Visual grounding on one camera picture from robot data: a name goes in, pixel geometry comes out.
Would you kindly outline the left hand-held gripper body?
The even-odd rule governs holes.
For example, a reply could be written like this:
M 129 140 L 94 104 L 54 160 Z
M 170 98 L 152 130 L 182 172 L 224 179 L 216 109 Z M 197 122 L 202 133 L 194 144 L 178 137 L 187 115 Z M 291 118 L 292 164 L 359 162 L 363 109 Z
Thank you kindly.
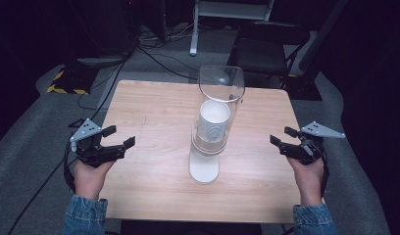
M 87 118 L 70 138 L 72 151 L 84 164 L 98 167 L 125 157 L 123 143 L 114 146 L 101 145 L 103 129 Z

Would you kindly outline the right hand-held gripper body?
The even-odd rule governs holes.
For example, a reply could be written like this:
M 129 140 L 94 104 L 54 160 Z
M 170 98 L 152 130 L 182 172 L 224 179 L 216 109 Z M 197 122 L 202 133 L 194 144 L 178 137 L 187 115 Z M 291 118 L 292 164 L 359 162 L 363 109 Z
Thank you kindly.
M 313 121 L 299 130 L 297 139 L 299 145 L 289 144 L 281 141 L 279 152 L 286 157 L 297 160 L 302 165 L 310 165 L 318 159 L 326 162 L 326 152 L 324 148 L 325 138 L 345 138 L 344 133 L 326 127 Z

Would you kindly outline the person's left hand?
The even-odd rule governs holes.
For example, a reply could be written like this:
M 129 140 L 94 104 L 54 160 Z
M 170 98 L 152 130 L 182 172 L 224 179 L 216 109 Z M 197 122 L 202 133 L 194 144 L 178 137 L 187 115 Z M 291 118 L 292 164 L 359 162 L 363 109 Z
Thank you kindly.
M 75 193 L 82 198 L 97 201 L 106 175 L 114 164 L 114 162 L 107 162 L 98 167 L 92 167 L 78 162 L 75 165 Z

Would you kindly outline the person's right hand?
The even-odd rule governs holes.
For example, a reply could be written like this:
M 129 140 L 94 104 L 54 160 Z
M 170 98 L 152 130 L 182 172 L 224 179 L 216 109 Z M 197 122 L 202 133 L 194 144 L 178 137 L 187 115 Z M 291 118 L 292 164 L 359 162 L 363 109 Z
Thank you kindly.
M 318 159 L 312 164 L 303 165 L 291 158 L 287 160 L 294 171 L 295 181 L 300 193 L 300 205 L 303 207 L 321 205 L 323 203 L 323 161 Z

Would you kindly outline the black yellow striped base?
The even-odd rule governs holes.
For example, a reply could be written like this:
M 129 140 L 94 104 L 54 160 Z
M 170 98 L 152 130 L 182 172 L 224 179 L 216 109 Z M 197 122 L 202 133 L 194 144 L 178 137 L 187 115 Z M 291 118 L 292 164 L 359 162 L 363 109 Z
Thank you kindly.
M 88 95 L 98 72 L 98 69 L 73 70 L 61 67 L 46 92 Z

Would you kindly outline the stack of white paper cups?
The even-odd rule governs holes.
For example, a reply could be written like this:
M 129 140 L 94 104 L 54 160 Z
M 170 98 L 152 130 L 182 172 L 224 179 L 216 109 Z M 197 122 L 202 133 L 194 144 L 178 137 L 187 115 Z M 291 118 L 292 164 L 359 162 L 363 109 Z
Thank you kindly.
M 205 101 L 200 107 L 198 135 L 208 142 L 220 141 L 225 137 L 229 118 L 230 108 L 226 103 Z

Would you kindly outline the clear plastic cup dispenser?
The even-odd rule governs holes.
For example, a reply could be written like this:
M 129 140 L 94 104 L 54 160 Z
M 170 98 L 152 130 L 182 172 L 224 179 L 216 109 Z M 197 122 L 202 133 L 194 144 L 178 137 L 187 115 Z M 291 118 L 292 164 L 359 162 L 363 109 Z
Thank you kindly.
M 220 154 L 225 150 L 231 126 L 244 94 L 245 82 L 241 68 L 211 65 L 200 68 L 189 152 L 189 173 L 197 182 L 209 184 L 218 177 Z M 226 103 L 230 108 L 225 137 L 217 142 L 208 142 L 197 133 L 200 107 L 208 100 Z

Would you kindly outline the dark metal stand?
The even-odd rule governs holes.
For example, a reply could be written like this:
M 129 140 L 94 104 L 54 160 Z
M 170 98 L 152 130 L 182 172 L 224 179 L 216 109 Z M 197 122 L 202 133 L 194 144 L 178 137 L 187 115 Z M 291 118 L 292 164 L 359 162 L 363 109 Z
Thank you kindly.
M 315 79 L 321 70 L 322 56 L 327 38 L 348 1 L 349 0 L 336 1 L 321 29 L 318 31 L 299 63 L 298 68 L 303 74 L 298 78 L 290 78 L 286 82 L 286 92 L 291 100 L 321 101 L 323 99 L 317 88 Z

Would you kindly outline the black chair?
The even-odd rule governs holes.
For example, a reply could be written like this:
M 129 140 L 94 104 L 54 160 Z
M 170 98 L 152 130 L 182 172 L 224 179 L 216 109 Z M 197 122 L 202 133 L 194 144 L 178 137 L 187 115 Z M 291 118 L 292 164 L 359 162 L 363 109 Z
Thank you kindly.
M 299 24 L 246 23 L 236 34 L 227 63 L 243 69 L 247 87 L 284 87 L 310 36 Z

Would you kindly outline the black equipment case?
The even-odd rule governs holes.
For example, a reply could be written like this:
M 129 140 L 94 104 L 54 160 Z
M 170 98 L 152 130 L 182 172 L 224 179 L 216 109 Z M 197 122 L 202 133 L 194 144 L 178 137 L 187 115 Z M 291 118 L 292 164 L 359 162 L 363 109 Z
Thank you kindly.
M 131 0 L 78 0 L 98 53 L 127 61 L 135 50 L 138 23 Z

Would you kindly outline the white desk frame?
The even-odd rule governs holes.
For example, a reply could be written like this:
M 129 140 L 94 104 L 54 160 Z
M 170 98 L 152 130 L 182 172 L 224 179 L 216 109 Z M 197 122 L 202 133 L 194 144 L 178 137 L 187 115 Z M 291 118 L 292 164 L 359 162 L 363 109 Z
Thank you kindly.
M 190 56 L 197 55 L 199 37 L 199 21 L 201 17 L 268 21 L 275 0 L 266 4 L 251 5 L 246 3 L 213 2 L 210 0 L 195 0 L 193 8 L 193 30 L 189 49 Z

